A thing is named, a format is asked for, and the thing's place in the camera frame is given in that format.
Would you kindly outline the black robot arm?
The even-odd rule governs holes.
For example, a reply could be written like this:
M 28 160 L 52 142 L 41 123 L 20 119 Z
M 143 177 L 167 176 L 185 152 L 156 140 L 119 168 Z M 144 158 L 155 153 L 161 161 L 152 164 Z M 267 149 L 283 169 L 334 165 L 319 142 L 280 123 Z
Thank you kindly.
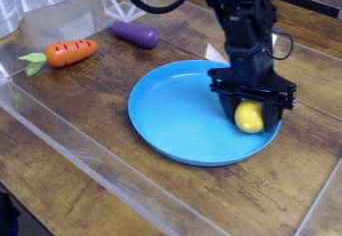
M 263 130 L 275 130 L 286 109 L 294 108 L 296 85 L 274 69 L 272 34 L 276 7 L 270 0 L 205 0 L 224 32 L 230 65 L 208 71 L 211 91 L 219 96 L 230 120 L 238 105 L 262 105 Z

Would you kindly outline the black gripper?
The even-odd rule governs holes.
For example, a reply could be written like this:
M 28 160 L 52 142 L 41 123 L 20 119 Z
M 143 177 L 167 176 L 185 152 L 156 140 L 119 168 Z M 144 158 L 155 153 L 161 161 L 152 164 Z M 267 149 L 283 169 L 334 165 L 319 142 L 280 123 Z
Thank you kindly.
M 271 43 L 250 47 L 224 47 L 230 65 L 208 70 L 211 90 L 218 94 L 226 117 L 235 122 L 235 110 L 243 99 L 263 103 L 264 131 L 272 132 L 282 119 L 283 109 L 294 108 L 296 85 L 279 76 L 274 69 Z

